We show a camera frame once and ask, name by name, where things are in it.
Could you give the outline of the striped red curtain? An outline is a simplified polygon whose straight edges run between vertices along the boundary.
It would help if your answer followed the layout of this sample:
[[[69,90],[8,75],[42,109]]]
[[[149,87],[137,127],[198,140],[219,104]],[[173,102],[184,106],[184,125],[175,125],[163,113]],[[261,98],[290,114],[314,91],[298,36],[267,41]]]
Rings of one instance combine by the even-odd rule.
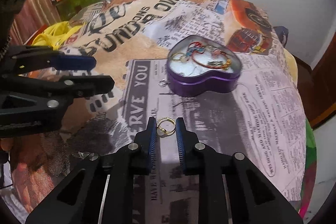
[[[50,26],[59,21],[59,13],[51,0],[26,0],[11,26],[11,43],[24,44],[42,26]]]

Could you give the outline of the blue pillow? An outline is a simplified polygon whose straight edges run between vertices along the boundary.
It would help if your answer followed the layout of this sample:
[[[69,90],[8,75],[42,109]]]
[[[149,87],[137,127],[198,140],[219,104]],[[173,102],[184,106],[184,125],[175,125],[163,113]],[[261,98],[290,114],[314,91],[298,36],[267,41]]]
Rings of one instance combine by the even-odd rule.
[[[286,46],[288,42],[289,30],[284,26],[274,26],[274,30],[277,34],[277,37],[283,47]]]

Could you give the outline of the purple heart-shaped tin box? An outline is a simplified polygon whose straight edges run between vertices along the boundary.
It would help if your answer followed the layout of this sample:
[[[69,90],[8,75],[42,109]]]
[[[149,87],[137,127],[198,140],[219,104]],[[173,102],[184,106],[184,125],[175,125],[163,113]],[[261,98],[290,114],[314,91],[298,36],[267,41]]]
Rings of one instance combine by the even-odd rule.
[[[204,92],[229,93],[236,88],[242,62],[227,47],[190,35],[169,51],[166,62],[170,90],[181,97]]]

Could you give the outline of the yellow cloth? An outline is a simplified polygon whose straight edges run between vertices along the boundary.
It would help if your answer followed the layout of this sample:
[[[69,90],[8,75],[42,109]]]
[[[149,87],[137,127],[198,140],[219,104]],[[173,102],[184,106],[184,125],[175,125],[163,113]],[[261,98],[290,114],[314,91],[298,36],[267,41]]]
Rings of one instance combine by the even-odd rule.
[[[68,21],[56,23],[46,28],[41,34],[38,34],[31,45],[51,47],[53,50],[58,50],[81,27],[81,24],[71,26]]]

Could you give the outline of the newspaper print blanket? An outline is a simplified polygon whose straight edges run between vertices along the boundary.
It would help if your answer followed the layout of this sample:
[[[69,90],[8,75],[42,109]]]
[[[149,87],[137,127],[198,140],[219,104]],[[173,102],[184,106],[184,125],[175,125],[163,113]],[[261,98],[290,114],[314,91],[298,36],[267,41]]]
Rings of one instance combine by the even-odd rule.
[[[195,97],[167,82],[169,51],[197,35],[233,51],[242,63],[236,88]],[[62,128],[4,141],[10,185],[1,198],[24,223],[88,152],[117,151],[150,117],[182,117],[201,142],[246,154],[300,207],[306,165],[306,116],[268,15],[244,0],[112,0],[61,47],[96,59],[93,75],[115,81],[107,94],[79,98]]]

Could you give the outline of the brown wooden door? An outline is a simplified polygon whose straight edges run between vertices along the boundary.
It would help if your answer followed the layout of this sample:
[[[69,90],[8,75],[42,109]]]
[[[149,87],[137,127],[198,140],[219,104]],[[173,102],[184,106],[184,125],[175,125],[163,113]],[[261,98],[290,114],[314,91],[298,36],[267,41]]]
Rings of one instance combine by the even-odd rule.
[[[316,129],[335,116],[335,38],[314,68],[295,58],[298,91],[311,128]]]

